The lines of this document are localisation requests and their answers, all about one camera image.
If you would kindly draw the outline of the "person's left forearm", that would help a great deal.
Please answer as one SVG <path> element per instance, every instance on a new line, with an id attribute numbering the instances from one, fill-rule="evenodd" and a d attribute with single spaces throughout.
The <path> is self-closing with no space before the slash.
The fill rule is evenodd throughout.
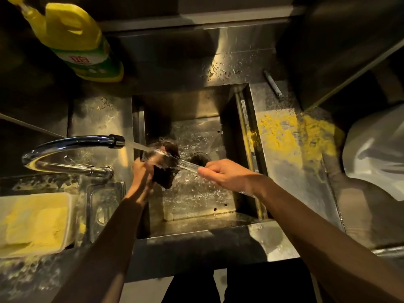
<path id="1" fill-rule="evenodd" d="M 51 303 L 119 303 L 146 195 L 122 200 Z"/>

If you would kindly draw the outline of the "clear drinking glass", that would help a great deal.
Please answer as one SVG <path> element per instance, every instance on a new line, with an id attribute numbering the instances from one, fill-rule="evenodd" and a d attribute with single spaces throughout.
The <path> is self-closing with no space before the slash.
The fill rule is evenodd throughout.
<path id="1" fill-rule="evenodd" d="M 146 161 L 146 152 L 151 151 L 152 149 L 155 149 L 155 148 L 148 148 L 147 150 L 143 150 L 142 160 L 144 162 Z M 200 166 L 195 165 L 193 163 L 190 163 L 190 162 L 188 162 L 188 161 L 186 161 L 184 159 L 181 159 L 181 158 L 178 159 L 178 164 L 176 166 L 171 166 L 170 163 L 174 162 L 174 159 L 175 158 L 168 153 L 168 159 L 167 159 L 168 167 L 161 167 L 161 168 L 173 168 L 173 169 L 176 169 L 178 171 L 186 171 L 186 172 L 188 172 L 188 173 L 190 173 L 190 174 L 192 174 L 192 175 L 194 175 L 196 177 L 199 176 L 197 171 L 198 171 L 198 168 Z"/>

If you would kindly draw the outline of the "chrome curved faucet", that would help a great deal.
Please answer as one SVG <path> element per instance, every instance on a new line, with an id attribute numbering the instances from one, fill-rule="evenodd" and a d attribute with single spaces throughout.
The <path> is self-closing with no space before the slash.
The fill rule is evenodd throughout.
<path id="1" fill-rule="evenodd" d="M 73 161 L 67 153 L 89 147 L 121 149 L 124 146 L 124 137 L 114 134 L 69 137 L 41 144 L 23 154 L 21 161 L 24 167 L 34 171 L 110 179 L 114 174 L 111 166 L 105 165 L 97 168 L 90 164 L 79 164 Z"/>

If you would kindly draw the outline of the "round sink drain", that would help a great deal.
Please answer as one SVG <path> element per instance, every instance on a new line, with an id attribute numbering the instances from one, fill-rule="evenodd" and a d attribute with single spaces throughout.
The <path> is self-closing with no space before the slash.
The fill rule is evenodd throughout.
<path id="1" fill-rule="evenodd" d="M 205 167 L 207 163 L 211 161 L 211 158 L 205 152 L 195 152 L 191 154 L 188 162 L 198 165 L 200 167 Z"/>

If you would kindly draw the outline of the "person's left hand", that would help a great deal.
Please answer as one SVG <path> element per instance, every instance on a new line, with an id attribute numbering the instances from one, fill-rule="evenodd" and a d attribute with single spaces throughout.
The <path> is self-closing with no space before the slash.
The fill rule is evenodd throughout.
<path id="1" fill-rule="evenodd" d="M 142 208 L 147 203 L 147 197 L 153 190 L 154 182 L 152 181 L 154 168 L 148 162 L 144 162 L 138 157 L 133 162 L 133 181 L 128 189 L 124 199 L 134 201 Z"/>

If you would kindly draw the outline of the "yellow detergent bottle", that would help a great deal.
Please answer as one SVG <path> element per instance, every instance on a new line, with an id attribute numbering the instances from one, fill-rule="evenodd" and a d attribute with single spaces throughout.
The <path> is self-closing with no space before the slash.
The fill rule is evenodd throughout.
<path id="1" fill-rule="evenodd" d="M 48 3 L 45 14 L 25 3 L 7 0 L 21 9 L 34 35 L 84 80 L 122 81 L 124 66 L 111 50 L 97 22 L 74 4 Z"/>

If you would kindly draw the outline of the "white tub with yellow sponge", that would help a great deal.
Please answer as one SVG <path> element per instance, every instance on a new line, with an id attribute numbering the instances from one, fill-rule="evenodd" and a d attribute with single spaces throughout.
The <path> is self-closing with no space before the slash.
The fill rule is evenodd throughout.
<path id="1" fill-rule="evenodd" d="M 77 194 L 0 197 L 0 259 L 56 254 L 75 242 Z"/>

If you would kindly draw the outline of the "stainless steel sink basin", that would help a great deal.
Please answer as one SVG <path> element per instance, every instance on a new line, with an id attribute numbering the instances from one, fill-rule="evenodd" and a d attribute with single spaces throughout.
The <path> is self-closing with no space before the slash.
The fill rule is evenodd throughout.
<path id="1" fill-rule="evenodd" d="M 135 142 L 150 146 L 170 139 L 186 161 L 195 152 L 205 152 L 211 161 L 228 158 L 252 171 L 267 172 L 249 84 L 157 92 L 133 100 Z M 257 198 L 215 188 L 199 176 L 179 171 L 171 188 L 155 185 L 138 236 L 235 227 L 270 217 Z"/>

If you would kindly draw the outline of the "white plastic bag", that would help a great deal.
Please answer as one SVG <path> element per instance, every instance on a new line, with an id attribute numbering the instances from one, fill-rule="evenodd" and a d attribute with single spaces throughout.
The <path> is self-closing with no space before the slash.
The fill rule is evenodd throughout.
<path id="1" fill-rule="evenodd" d="M 355 122 L 346 137 L 342 164 L 348 177 L 404 201 L 404 103 Z"/>

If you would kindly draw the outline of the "person's right forearm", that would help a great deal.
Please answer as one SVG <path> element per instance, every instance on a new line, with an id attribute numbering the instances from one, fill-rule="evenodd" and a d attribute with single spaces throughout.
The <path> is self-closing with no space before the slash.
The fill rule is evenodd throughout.
<path id="1" fill-rule="evenodd" d="M 270 178 L 251 176 L 264 202 L 309 270 L 338 303 L 404 303 L 404 277 L 393 265 L 286 192 Z"/>

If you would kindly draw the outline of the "small steel container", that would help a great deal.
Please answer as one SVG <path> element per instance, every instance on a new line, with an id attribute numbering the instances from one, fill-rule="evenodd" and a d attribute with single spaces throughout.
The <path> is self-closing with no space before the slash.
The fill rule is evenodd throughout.
<path id="1" fill-rule="evenodd" d="M 86 189 L 86 240 L 93 243 L 124 198 L 123 181 L 89 185 Z"/>

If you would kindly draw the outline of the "person's right hand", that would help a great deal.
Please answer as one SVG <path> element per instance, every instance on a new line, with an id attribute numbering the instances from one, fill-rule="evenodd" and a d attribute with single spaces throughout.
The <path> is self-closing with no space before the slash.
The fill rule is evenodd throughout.
<path id="1" fill-rule="evenodd" d="M 238 163 L 234 164 L 231 170 L 232 187 L 225 189 L 255 195 L 265 183 L 265 176 L 250 171 Z"/>

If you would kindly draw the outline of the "person's dark trousers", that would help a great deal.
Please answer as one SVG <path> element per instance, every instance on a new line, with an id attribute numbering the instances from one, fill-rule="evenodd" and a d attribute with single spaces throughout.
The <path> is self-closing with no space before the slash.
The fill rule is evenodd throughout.
<path id="1" fill-rule="evenodd" d="M 221 303 L 214 270 L 175 275 L 161 303 Z M 310 272 L 300 259 L 227 269 L 223 303 L 317 303 Z"/>

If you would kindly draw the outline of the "dark scrubbing sponge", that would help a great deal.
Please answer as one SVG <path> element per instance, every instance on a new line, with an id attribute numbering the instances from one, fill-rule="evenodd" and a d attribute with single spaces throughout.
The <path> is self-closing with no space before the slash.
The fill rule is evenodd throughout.
<path id="1" fill-rule="evenodd" d="M 180 158 L 179 147 L 174 141 L 170 139 L 162 139 L 158 142 L 154 142 L 150 147 L 161 148 L 164 147 L 164 151 L 172 155 L 175 159 L 174 162 L 170 163 L 171 166 L 176 166 L 178 164 L 178 159 Z M 162 188 L 169 189 L 172 187 L 175 175 L 179 172 L 173 168 L 160 168 L 158 166 L 153 166 L 153 178 L 152 181 L 158 183 Z"/>

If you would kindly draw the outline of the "metal utensil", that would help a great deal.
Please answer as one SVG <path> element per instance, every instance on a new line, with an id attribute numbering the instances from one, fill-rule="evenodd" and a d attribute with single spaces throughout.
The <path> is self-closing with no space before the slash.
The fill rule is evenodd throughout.
<path id="1" fill-rule="evenodd" d="M 279 98 L 283 98 L 283 93 L 281 92 L 280 88 L 277 86 L 276 82 L 274 81 L 273 77 L 270 75 L 270 73 L 264 69 L 263 70 L 263 75 L 267 81 L 267 83 L 269 84 L 270 88 L 272 89 L 272 91 L 274 92 L 274 94 Z"/>

